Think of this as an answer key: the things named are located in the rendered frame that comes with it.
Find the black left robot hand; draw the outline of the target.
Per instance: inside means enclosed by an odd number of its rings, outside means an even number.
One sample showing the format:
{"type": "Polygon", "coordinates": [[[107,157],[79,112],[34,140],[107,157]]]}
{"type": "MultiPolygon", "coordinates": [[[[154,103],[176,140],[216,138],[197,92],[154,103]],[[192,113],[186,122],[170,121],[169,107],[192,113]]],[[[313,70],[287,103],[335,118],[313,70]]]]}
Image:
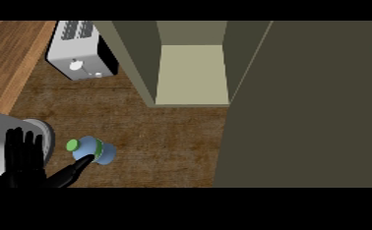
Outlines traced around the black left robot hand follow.
{"type": "Polygon", "coordinates": [[[45,168],[45,138],[23,128],[9,129],[5,137],[5,172],[0,175],[0,188],[68,188],[83,170],[95,160],[87,154],[67,165],[52,176],[45,168]]]}

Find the blue water bottle green cap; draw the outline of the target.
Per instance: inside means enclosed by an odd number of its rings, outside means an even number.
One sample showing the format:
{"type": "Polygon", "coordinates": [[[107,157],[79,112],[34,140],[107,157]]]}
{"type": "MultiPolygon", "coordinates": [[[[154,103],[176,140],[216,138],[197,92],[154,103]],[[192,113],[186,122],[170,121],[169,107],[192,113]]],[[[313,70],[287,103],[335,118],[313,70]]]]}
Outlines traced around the blue water bottle green cap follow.
{"type": "Polygon", "coordinates": [[[86,136],[82,139],[71,139],[67,142],[65,148],[71,152],[76,160],[93,154],[93,161],[101,165],[108,165],[117,156],[116,146],[92,136],[86,136]]]}

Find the olive open cabinet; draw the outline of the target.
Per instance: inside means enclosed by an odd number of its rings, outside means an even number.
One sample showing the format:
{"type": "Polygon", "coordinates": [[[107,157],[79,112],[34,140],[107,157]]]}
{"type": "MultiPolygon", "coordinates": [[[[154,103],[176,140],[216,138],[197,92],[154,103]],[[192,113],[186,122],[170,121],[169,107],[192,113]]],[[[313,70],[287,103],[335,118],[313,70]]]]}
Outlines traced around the olive open cabinet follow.
{"type": "Polygon", "coordinates": [[[269,21],[98,21],[149,107],[228,107],[269,21]]]}

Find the grey round appliance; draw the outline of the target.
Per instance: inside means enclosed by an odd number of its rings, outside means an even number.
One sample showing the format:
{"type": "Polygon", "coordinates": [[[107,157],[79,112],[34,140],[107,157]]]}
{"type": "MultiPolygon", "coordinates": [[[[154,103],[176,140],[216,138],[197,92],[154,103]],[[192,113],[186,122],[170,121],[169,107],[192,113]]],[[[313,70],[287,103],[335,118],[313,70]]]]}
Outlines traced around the grey round appliance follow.
{"type": "Polygon", "coordinates": [[[42,135],[43,151],[45,151],[45,164],[48,164],[54,148],[55,148],[55,132],[51,124],[40,119],[21,120],[6,114],[0,113],[0,175],[5,172],[5,141],[6,132],[9,129],[23,128],[24,133],[33,132],[34,136],[42,135]]]}

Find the white toaster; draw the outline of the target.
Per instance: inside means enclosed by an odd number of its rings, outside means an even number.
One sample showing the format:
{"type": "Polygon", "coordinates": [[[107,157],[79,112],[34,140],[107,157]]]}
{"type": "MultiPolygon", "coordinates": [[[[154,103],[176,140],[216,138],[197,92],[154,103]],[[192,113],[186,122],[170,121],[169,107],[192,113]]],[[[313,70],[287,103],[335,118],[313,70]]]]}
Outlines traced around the white toaster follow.
{"type": "Polygon", "coordinates": [[[118,74],[118,60],[92,21],[56,22],[46,61],[73,81],[118,74]]]}

